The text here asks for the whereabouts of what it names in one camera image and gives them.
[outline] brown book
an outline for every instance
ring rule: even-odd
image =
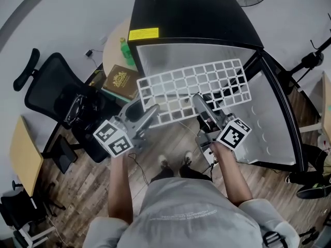
[[[102,88],[110,94],[133,100],[138,94],[137,80],[140,78],[138,72],[114,65]]]

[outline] black pants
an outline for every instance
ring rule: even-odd
[[[198,171],[194,171],[187,165],[183,165],[179,169],[179,173],[180,173],[180,176],[183,178],[193,178],[193,179],[202,179],[202,180],[212,181],[212,179],[208,175],[203,175]],[[169,178],[169,177],[174,177],[174,172],[170,168],[165,168],[156,177],[154,177],[151,180],[151,183],[153,181],[163,179],[163,178]]]
[[[303,144],[304,160],[308,161],[316,169],[316,171],[291,173],[289,176],[290,182],[304,185],[312,185],[316,183],[328,184],[328,181],[325,181],[323,178],[323,166],[326,156],[327,153],[322,151],[320,148]]]

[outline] round table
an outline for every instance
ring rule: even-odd
[[[102,62],[103,70],[108,76],[114,65],[120,65],[125,68],[137,71],[136,66],[126,64],[125,58],[121,52],[121,43],[119,39],[124,37],[128,39],[129,27],[131,18],[127,18],[120,25],[118,25],[109,35],[108,40],[103,49]]]

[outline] gold emblem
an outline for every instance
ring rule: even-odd
[[[124,82],[125,78],[126,78],[126,73],[125,72],[119,72],[117,75],[114,76],[113,84],[116,87],[120,87],[122,82]]]

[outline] wooden tabletop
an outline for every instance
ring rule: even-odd
[[[128,41],[130,21],[131,18],[127,18],[120,25],[118,25],[114,31],[110,33],[104,46],[102,62],[106,76],[108,76],[115,64],[137,71],[136,66],[126,64],[125,58],[121,52],[121,43],[119,41],[121,37]]]
[[[331,144],[331,82],[329,77],[323,73],[323,114],[322,129]]]
[[[39,171],[43,162],[39,150],[31,139],[27,125],[19,117],[10,145],[10,160],[29,196],[33,195]]]

